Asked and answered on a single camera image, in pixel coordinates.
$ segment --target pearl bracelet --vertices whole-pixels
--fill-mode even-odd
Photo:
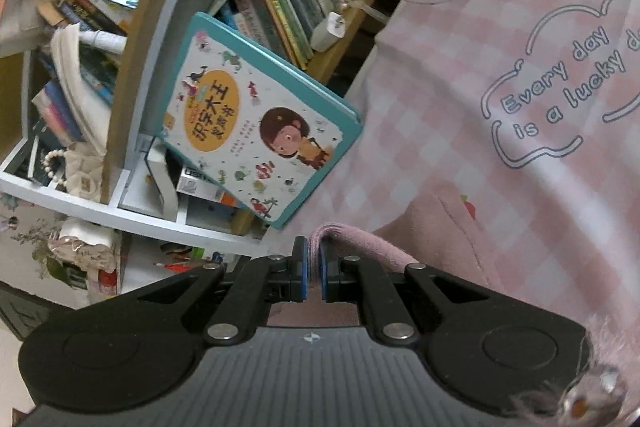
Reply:
[[[42,166],[44,167],[44,171],[47,173],[49,179],[56,182],[57,184],[62,185],[63,187],[66,187],[66,180],[62,179],[62,177],[60,176],[56,176],[56,174],[51,169],[50,162],[53,160],[53,158],[64,158],[65,156],[66,151],[64,149],[56,149],[49,151],[47,155],[44,156],[44,160],[42,161]]]

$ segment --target box with barcode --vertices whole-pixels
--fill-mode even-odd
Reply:
[[[215,201],[228,206],[239,206],[238,200],[225,192],[223,188],[211,183],[198,171],[188,167],[182,168],[176,190],[203,200]]]

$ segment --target screw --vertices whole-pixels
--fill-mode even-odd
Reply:
[[[414,334],[414,328],[403,322],[394,322],[382,328],[382,332],[390,339],[403,341]]]
[[[233,324],[214,324],[213,326],[209,326],[207,329],[207,334],[217,341],[228,341],[232,339],[239,333],[238,328],[236,328]]]

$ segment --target cartoon girl's hair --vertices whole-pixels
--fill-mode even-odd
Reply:
[[[298,113],[287,107],[273,107],[268,110],[260,120],[260,138],[264,144],[271,149],[271,144],[276,139],[280,130],[293,125],[295,121],[300,122],[300,135],[306,137],[309,134],[309,124]],[[283,158],[293,158],[297,153],[291,155],[281,155]]]

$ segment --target bookshelf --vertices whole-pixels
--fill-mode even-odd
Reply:
[[[3,148],[11,152],[4,156],[0,165],[0,190],[52,210],[138,235],[194,247],[215,248],[226,253],[252,257],[266,255],[266,247],[250,235],[232,235],[220,227],[208,229],[199,226],[197,216],[190,216],[187,208],[183,208],[173,222],[120,206],[127,184],[135,178],[140,154],[148,148],[156,131],[154,126],[161,111],[159,97],[172,82],[172,66],[184,31],[192,15],[199,10],[206,11],[211,2],[140,0],[127,31],[127,46],[114,91],[100,203],[79,200],[56,190],[55,186],[36,186],[14,175],[15,166],[21,157],[28,154],[30,147],[26,139],[28,120],[24,117],[20,132],[8,139],[7,147],[3,144]],[[63,19],[50,0],[39,0],[38,10],[51,25]],[[349,9],[345,17],[348,23],[346,36],[328,51],[314,55],[308,65],[307,73],[323,84],[332,76],[365,14],[361,10]],[[21,75],[24,81],[20,90],[23,115],[29,105],[33,60],[30,53],[24,57]],[[236,227],[248,229],[250,216],[243,219],[246,222],[236,223]]]

